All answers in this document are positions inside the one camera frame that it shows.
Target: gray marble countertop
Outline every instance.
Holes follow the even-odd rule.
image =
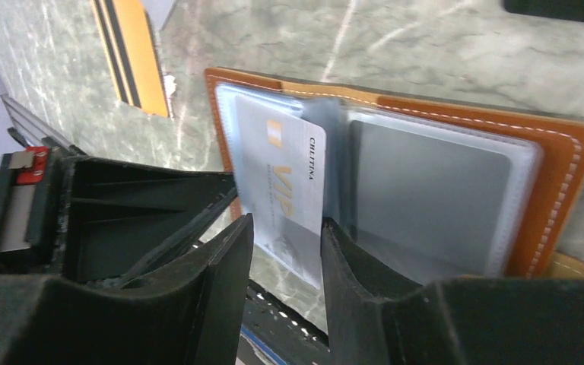
[[[172,118],[116,99],[89,2],[0,0],[10,95],[101,157],[222,170],[202,77],[214,65],[584,120],[584,24],[499,0],[180,0],[156,39]],[[558,248],[584,260],[584,193]],[[259,250],[251,275],[325,329],[320,292]]]

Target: tan leather piece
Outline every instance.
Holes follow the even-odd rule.
[[[214,123],[226,170],[231,170],[217,111],[218,82],[279,91],[295,97],[340,97],[362,106],[391,110],[453,125],[535,141],[544,149],[541,169],[507,267],[508,276],[540,277],[554,251],[570,210],[584,183],[584,123],[475,106],[398,97],[380,90],[277,79],[244,71],[210,68],[205,71]],[[240,207],[232,207],[233,217]]]
[[[554,252],[550,256],[543,278],[584,279],[584,262],[562,253]]]

